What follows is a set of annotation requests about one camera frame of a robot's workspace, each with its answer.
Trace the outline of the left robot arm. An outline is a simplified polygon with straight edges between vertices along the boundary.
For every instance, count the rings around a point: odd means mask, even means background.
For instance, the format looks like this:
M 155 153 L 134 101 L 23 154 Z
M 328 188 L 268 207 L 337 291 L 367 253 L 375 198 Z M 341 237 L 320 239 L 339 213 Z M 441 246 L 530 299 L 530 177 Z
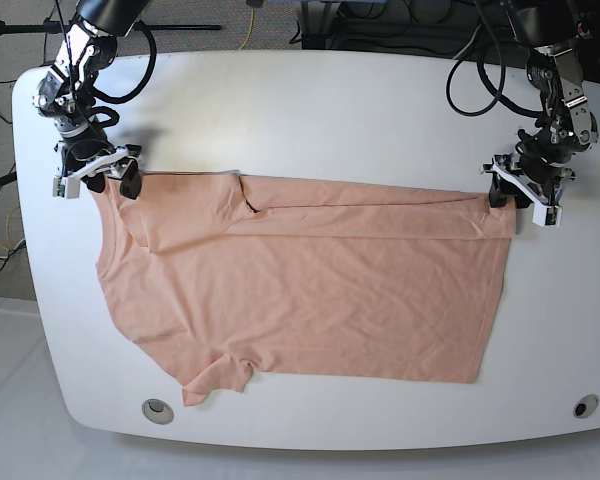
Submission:
M 525 67 L 529 83 L 540 94 L 541 108 L 522 108 L 504 93 L 503 82 L 493 84 L 487 76 L 485 57 L 488 47 L 479 44 L 486 31 L 492 47 L 500 51 L 503 42 L 487 18 L 485 5 L 478 1 L 478 24 L 467 44 L 454 56 L 457 65 L 475 57 L 479 78 L 492 99 L 475 111 L 481 116 L 502 104 L 509 111 L 535 121 L 537 132 L 517 133 L 512 152 L 496 154 L 482 168 L 492 177 L 489 202 L 502 208 L 514 200 L 517 208 L 531 208 L 532 221 L 540 227 L 561 223 L 561 197 L 575 172 L 568 162 L 576 153 L 586 151 L 598 140 L 598 126 L 583 88 L 583 73 L 574 49 L 577 25 L 565 1 L 504 1 L 516 44 L 527 50 Z

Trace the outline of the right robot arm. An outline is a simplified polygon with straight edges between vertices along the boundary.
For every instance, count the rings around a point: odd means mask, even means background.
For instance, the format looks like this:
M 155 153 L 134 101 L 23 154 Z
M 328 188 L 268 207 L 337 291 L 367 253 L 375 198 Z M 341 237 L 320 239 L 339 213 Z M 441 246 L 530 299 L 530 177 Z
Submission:
M 108 178 L 120 183 L 120 194 L 131 200 L 141 192 L 139 157 L 142 147 L 116 146 L 106 130 L 119 123 L 113 108 L 135 99 L 147 86 L 157 61 L 157 45 L 140 20 L 147 1 L 80 1 L 71 21 L 60 24 L 63 41 L 54 62 L 38 85 L 33 104 L 53 120 L 61 137 L 56 145 L 61 167 L 53 180 L 53 195 L 79 196 L 86 185 L 102 193 Z M 95 86 L 99 73 L 111 66 L 118 40 L 139 30 L 149 46 L 149 60 L 138 85 L 122 96 L 111 96 Z

